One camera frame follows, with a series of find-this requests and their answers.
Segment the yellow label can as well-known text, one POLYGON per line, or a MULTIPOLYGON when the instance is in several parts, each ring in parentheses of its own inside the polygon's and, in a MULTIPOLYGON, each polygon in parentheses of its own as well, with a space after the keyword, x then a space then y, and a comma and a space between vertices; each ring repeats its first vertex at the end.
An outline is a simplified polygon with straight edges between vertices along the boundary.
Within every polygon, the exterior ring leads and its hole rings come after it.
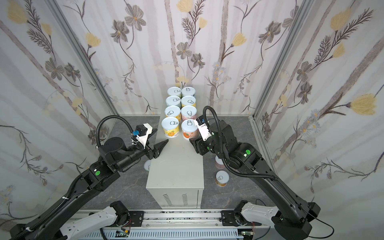
POLYGON ((175 138, 180 133, 180 123, 175 117, 165 117, 162 120, 161 125, 167 138, 175 138))
POLYGON ((181 98, 182 108, 186 106, 196 107, 196 98, 194 96, 184 96, 181 98))

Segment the red label can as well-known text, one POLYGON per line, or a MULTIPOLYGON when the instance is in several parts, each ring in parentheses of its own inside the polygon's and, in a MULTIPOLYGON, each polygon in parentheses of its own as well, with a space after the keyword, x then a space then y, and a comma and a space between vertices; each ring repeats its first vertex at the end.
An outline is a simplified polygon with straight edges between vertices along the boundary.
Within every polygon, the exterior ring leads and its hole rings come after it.
POLYGON ((184 139, 189 140, 199 136, 198 127, 193 119, 184 120, 181 127, 184 139))

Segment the green label can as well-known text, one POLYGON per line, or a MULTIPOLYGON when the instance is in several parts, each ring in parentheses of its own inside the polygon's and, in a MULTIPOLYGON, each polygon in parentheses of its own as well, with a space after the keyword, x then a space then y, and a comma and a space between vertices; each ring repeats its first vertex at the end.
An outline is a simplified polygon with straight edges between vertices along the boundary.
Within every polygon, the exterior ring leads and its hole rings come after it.
POLYGON ((182 97, 182 90, 179 87, 170 87, 167 90, 167 94, 169 96, 177 96, 179 98, 182 97))

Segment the teal brown label can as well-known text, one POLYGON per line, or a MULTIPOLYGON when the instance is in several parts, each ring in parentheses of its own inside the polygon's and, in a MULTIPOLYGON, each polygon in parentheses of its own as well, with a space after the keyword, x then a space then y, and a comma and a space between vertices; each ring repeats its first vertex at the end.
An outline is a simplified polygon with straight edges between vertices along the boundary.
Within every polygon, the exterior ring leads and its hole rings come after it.
POLYGON ((182 89, 182 97, 192 96, 194 97, 196 94, 196 90, 193 87, 184 87, 182 89))

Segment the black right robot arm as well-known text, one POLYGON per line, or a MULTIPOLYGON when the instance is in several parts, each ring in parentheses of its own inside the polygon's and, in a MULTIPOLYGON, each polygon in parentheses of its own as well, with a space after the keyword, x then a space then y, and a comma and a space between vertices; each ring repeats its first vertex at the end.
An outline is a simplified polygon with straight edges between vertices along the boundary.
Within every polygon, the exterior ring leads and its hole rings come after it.
POLYGON ((292 191, 254 146, 238 142, 232 127, 220 120, 212 107, 205 106, 195 123, 200 136, 190 143, 196 153, 215 154, 230 173, 251 179, 275 204, 267 207, 241 201, 230 218, 222 218, 223 223, 236 227, 249 223, 266 225, 286 240, 305 240, 311 236, 311 221, 317 220, 321 211, 318 204, 307 202, 292 191))

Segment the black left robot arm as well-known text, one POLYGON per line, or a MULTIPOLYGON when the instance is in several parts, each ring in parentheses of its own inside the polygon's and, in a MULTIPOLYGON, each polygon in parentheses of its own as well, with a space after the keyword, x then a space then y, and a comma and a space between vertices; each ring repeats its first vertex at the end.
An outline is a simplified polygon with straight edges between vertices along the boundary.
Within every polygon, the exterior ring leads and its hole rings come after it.
POLYGON ((47 211, 27 224, 17 224, 11 229, 13 240, 77 240, 105 226, 123 227, 130 224, 131 216, 120 201, 95 215, 69 223, 69 219, 86 203, 106 190, 121 173, 128 171, 141 157, 156 159, 168 143, 164 140, 150 147, 148 139, 157 129, 149 124, 135 129, 129 122, 116 115, 103 118, 95 132, 97 149, 100 153, 96 162, 80 173, 70 184, 67 192, 47 211), (104 144, 100 140, 103 123, 110 119, 121 120, 129 129, 132 145, 126 147, 123 139, 113 137, 104 144))

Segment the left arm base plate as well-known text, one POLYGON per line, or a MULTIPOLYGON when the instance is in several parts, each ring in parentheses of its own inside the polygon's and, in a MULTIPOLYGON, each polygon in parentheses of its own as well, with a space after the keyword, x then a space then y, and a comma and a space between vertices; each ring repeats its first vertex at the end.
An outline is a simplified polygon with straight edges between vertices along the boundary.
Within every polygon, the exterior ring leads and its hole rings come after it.
POLYGON ((141 227, 144 220, 144 211, 129 211, 127 221, 123 224, 126 227, 141 227))

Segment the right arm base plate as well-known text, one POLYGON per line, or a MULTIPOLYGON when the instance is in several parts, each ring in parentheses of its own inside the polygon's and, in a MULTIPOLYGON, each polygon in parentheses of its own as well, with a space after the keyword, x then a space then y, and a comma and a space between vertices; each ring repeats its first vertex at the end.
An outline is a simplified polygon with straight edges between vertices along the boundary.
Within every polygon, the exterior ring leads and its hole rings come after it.
POLYGON ((240 213, 234 210, 221 211, 220 222, 224 227, 258 227, 262 225, 257 222, 248 222, 240 213))

